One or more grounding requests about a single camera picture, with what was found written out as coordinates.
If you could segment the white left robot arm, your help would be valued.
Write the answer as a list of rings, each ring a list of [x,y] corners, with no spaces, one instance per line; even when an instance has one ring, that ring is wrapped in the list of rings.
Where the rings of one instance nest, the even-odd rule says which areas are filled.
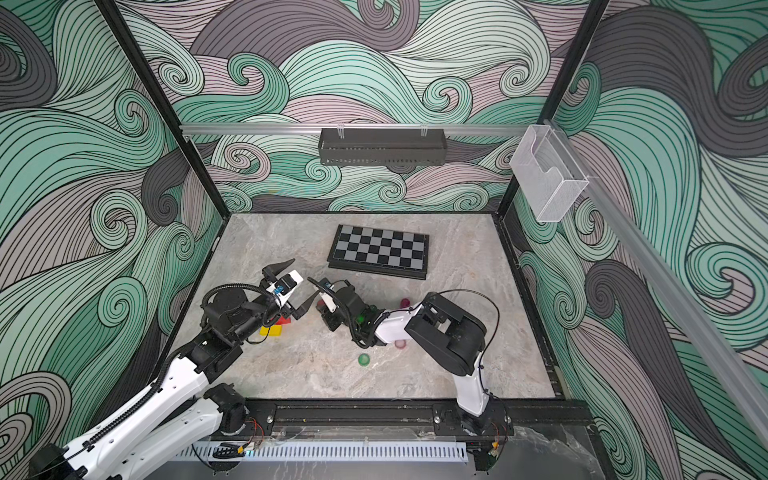
[[[174,350],[158,376],[113,414],[65,447],[33,455],[30,479],[143,479],[184,448],[247,425],[245,399],[217,380],[261,328],[288,318],[302,284],[292,261],[268,265],[258,284],[229,283],[203,297],[199,333]]]

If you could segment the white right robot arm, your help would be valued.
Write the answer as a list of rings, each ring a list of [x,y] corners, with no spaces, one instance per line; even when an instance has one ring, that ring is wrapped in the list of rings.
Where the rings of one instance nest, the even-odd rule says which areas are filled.
[[[488,330],[445,292],[429,292],[414,305],[386,310],[364,302],[346,280],[338,289],[326,279],[309,282],[320,297],[317,310],[329,330],[346,327],[361,349],[415,343],[452,375],[458,407],[474,418],[485,413],[491,398],[482,380]]]

